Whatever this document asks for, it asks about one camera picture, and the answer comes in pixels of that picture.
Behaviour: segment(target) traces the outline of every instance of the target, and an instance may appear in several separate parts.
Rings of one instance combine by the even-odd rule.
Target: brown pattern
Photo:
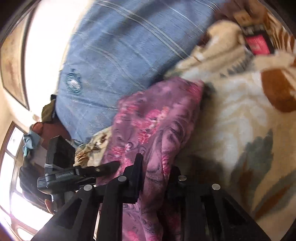
[[[288,38],[289,38],[289,33],[286,32],[285,35],[284,35],[285,50],[288,49]]]
[[[274,194],[271,198],[269,198],[261,206],[261,208],[256,212],[254,219],[258,220],[263,215],[267,214],[280,201],[280,199],[285,195],[285,193],[289,190],[290,187],[291,187],[291,184],[282,188],[280,191]]]
[[[294,51],[294,44],[295,44],[295,38],[294,37],[291,37],[290,47],[291,47],[292,52]]]
[[[200,39],[200,41],[197,43],[198,46],[205,46],[207,42],[211,39],[211,36],[208,32],[206,32]]]
[[[280,44],[280,48],[283,49],[283,29],[281,28],[281,30],[279,31],[279,44]]]
[[[291,66],[296,67],[296,58],[294,59],[294,63]]]
[[[279,46],[279,37],[278,37],[278,35],[276,34],[276,31],[275,31],[275,30],[273,30],[272,33],[273,33],[273,35],[274,35],[274,40],[275,40],[275,41],[274,41],[274,44],[275,44],[275,47],[279,49],[279,47],[280,47],[280,46]]]
[[[264,18],[263,18],[263,23],[264,23],[266,29],[270,29],[270,28],[271,28],[271,27],[270,27],[270,20],[269,20],[269,16],[268,16],[268,14],[266,14],[266,15],[264,16]]]
[[[290,91],[295,90],[281,69],[267,70],[261,73],[262,87],[269,102],[279,111],[296,110],[296,100]]]
[[[272,44],[273,44],[274,48],[278,49],[278,45],[277,45],[276,38],[274,37],[274,35],[271,36],[271,40],[272,40]]]
[[[246,170],[247,169],[247,159],[245,160],[243,167],[242,167],[242,173],[239,177],[239,194],[241,197],[241,202],[243,208],[249,212],[250,207],[248,206],[248,190],[249,190],[249,185],[252,181],[253,178],[253,171],[252,170]]]

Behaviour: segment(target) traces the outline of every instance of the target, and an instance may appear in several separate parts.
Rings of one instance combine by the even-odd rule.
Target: black metal bracket
[[[32,241],[93,240],[99,206],[102,211],[97,240],[122,240],[123,203],[135,204],[142,189],[143,156],[136,155],[134,165],[108,184],[81,188],[33,237]]]
[[[70,167],[59,171],[46,173],[37,180],[37,188],[46,194],[57,194],[79,190],[86,184],[95,184],[97,177],[115,173],[120,166],[118,161],[112,161],[97,167]]]
[[[180,204],[181,241],[270,241],[249,214],[218,184],[187,180],[173,167],[166,197]],[[296,221],[281,241],[296,240]]]

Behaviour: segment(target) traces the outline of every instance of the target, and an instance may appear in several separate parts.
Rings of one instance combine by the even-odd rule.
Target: window
[[[31,240],[52,217],[23,198],[18,177],[24,132],[12,123],[0,151],[0,220],[5,220],[23,241]]]

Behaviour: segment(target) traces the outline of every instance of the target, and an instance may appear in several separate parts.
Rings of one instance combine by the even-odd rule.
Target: floral fabric
[[[174,158],[194,128],[203,85],[177,77],[119,101],[102,164],[121,165],[115,175],[97,182],[123,174],[137,153],[144,156],[143,191],[136,204],[123,205],[124,241],[161,241],[164,235],[179,240],[179,214],[163,198]]]

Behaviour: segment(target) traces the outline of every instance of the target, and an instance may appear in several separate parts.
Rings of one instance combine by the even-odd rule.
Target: framed picture
[[[25,85],[26,37],[33,10],[27,14],[5,39],[0,49],[0,70],[4,89],[22,106],[30,110]]]

